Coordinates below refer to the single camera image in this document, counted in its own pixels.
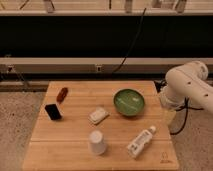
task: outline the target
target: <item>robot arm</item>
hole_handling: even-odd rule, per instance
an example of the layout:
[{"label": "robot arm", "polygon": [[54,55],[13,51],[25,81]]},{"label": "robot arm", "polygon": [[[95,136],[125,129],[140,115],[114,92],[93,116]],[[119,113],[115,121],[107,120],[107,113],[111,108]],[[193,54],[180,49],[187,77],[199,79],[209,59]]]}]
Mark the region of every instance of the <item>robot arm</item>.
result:
[{"label": "robot arm", "polygon": [[213,114],[213,87],[204,82],[207,77],[208,68],[200,61],[172,68],[166,74],[167,86],[160,93],[162,105],[176,109],[190,98]]}]

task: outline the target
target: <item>speckled floor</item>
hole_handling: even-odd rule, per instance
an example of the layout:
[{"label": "speckled floor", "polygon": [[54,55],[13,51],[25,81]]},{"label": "speckled floor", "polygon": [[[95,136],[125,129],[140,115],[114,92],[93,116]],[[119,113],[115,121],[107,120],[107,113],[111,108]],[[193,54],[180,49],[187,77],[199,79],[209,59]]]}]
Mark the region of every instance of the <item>speckled floor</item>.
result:
[{"label": "speckled floor", "polygon": [[[40,92],[0,92],[0,171],[21,171],[26,145],[44,95]],[[179,112],[170,129],[178,129],[183,118],[184,111]],[[190,111],[184,131],[172,140],[180,171],[213,170],[213,115]]]}]

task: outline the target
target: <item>paper cup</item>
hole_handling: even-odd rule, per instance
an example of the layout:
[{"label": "paper cup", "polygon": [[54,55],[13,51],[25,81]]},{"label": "paper cup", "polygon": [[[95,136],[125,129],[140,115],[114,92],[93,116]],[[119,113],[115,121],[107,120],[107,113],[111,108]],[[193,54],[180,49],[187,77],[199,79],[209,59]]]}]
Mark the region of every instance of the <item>paper cup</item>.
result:
[{"label": "paper cup", "polygon": [[89,135],[89,149],[95,155],[101,155],[106,151],[104,136],[100,131],[93,131]]}]

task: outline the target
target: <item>green bowl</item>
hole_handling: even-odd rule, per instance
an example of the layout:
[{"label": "green bowl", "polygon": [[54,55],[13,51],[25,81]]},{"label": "green bowl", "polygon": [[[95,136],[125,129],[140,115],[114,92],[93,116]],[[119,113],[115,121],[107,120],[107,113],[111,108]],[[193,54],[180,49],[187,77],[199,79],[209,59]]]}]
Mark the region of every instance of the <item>green bowl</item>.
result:
[{"label": "green bowl", "polygon": [[114,96],[114,105],[119,113],[131,117],[139,114],[144,108],[143,96],[135,90],[123,89]]}]

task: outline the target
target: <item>wooden tabletop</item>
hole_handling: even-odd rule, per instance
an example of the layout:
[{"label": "wooden tabletop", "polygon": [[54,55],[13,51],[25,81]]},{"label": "wooden tabletop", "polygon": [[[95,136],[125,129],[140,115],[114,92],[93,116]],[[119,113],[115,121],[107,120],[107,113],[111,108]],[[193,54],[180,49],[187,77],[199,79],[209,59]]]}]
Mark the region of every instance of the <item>wooden tabletop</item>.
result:
[{"label": "wooden tabletop", "polygon": [[[56,103],[56,96],[63,87],[69,89],[64,102],[57,104],[63,119],[51,121],[44,106]],[[137,90],[145,99],[144,110],[134,119],[122,117],[113,105],[115,93],[125,88]],[[104,107],[110,116],[95,126],[88,116],[98,106]],[[176,154],[162,112],[151,81],[51,82],[30,140],[23,170],[177,170]],[[131,158],[126,146],[151,125],[157,128],[153,141],[136,160]],[[108,145],[101,156],[93,155],[88,149],[88,137],[93,130],[100,130]]]}]

